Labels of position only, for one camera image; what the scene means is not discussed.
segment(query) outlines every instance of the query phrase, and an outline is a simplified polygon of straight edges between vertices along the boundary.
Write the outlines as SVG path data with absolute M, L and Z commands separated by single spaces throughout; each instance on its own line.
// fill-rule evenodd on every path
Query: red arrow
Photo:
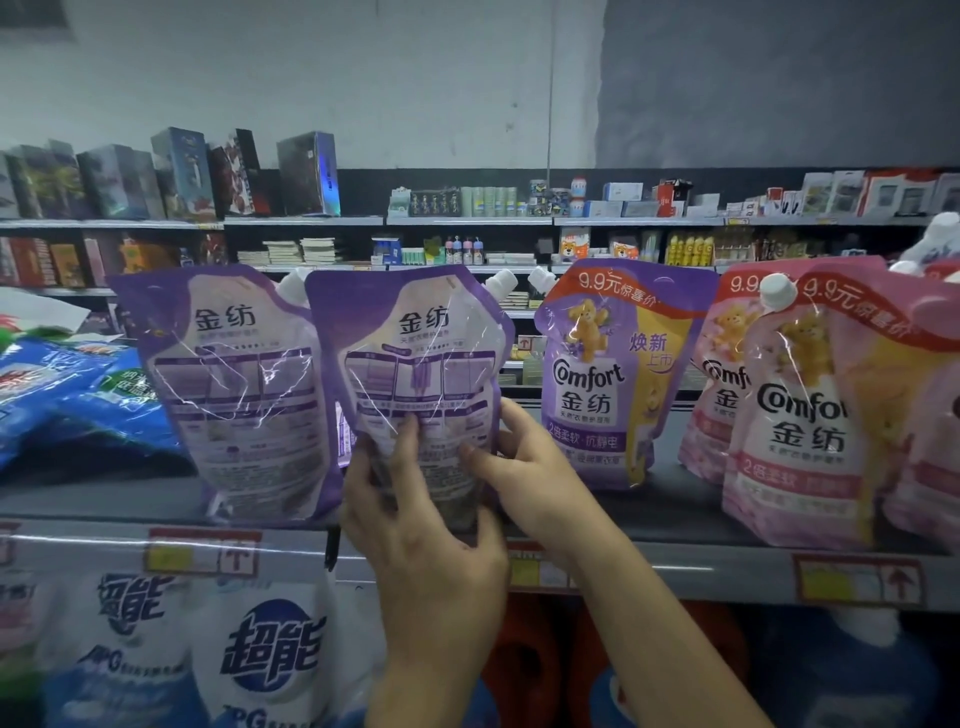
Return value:
M 913 586 L 914 581 L 902 569 L 894 569 L 887 577 L 887 584 L 897 587 L 897 600 L 904 601 L 906 599 L 906 587 L 908 584 Z

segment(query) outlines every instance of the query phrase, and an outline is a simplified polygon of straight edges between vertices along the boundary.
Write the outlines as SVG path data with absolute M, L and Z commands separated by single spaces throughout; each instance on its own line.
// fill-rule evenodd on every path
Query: product box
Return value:
M 156 180 L 154 156 L 150 152 L 133 150 L 133 166 L 136 168 L 136 178 L 140 183 L 140 192 L 147 206 L 147 215 L 151 220 L 166 220 L 167 211 L 163 207 L 163 196 L 160 194 L 160 185 Z
M 930 202 L 930 214 L 938 212 L 960 212 L 960 174 L 947 172 L 937 180 L 937 188 Z
M 50 150 L 24 144 L 8 152 L 7 164 L 22 217 L 38 220 L 67 217 Z
M 54 163 L 54 183 L 63 200 L 67 216 L 74 220 L 88 220 L 93 217 L 93 205 L 86 198 L 80 164 L 73 154 L 73 147 L 56 139 L 50 139 L 47 147 Z
M 827 212 L 837 215 L 855 215 L 860 209 L 866 174 L 862 169 L 834 172 Z
M 84 250 L 90 265 L 93 285 L 108 288 L 107 276 L 117 276 L 126 269 L 120 231 L 84 231 Z
M 234 129 L 222 147 L 211 150 L 214 191 L 227 215 L 270 215 L 266 184 L 260 176 L 260 162 L 253 133 Z
M 108 144 L 77 155 L 87 196 L 100 217 L 108 220 L 150 218 L 136 154 L 122 144 Z
M 615 202 L 643 199 L 643 182 L 607 182 L 603 185 L 603 199 Z
M 807 172 L 804 175 L 803 215 L 823 215 L 827 212 L 830 192 L 833 190 L 832 172 Z
M 587 200 L 584 203 L 584 217 L 620 217 L 622 213 L 622 202 Z
M 54 260 L 57 277 L 64 288 L 86 288 L 89 283 L 84 275 L 80 251 L 74 243 L 51 243 L 50 255 Z
M 204 135 L 168 127 L 150 141 L 167 217 L 197 223 L 216 220 Z
M 333 134 L 308 132 L 284 139 L 276 144 L 276 156 L 288 215 L 340 215 Z
M 43 288 L 57 285 L 50 249 L 38 237 L 12 237 L 10 248 L 20 285 L 25 288 Z
M 20 216 L 16 204 L 16 192 L 13 191 L 13 179 L 7 164 L 7 155 L 0 154 L 0 220 L 9 220 Z
M 900 190 L 897 215 L 926 215 L 933 202 L 939 175 L 931 170 L 907 170 Z
M 906 175 L 900 169 L 868 172 L 858 214 L 863 217 L 893 215 L 900 208 L 905 183 Z

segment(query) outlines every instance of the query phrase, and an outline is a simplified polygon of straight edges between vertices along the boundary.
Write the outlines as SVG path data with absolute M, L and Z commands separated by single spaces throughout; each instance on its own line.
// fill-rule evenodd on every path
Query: purple pouch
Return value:
M 137 349 L 230 522 L 313 519 L 340 503 L 332 377 L 305 308 L 246 265 L 112 276 L 144 334 Z
M 643 482 L 719 276 L 578 260 L 537 309 L 543 426 L 591 488 Z
M 315 271 L 306 291 L 350 427 L 369 434 L 386 458 L 396 426 L 415 413 L 430 496 L 449 527 L 469 529 L 479 489 L 457 448 L 493 446 L 496 376 L 514 343 L 510 317 L 464 266 Z M 374 467 L 389 487 L 383 462 Z

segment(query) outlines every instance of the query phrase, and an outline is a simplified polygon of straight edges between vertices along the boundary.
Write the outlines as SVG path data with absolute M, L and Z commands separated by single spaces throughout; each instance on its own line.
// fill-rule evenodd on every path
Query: blue detergent bag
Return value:
M 147 379 L 136 349 L 123 349 L 102 375 L 57 403 L 63 431 L 106 433 L 146 449 L 180 449 L 180 442 Z
M 27 435 L 56 418 L 58 401 L 90 387 L 119 349 L 20 338 L 0 352 L 0 468 Z

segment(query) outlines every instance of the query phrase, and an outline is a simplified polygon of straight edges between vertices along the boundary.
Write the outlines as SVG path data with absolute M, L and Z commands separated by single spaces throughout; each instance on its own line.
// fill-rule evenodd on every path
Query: gray wall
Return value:
M 597 167 L 960 164 L 958 0 L 609 0 Z

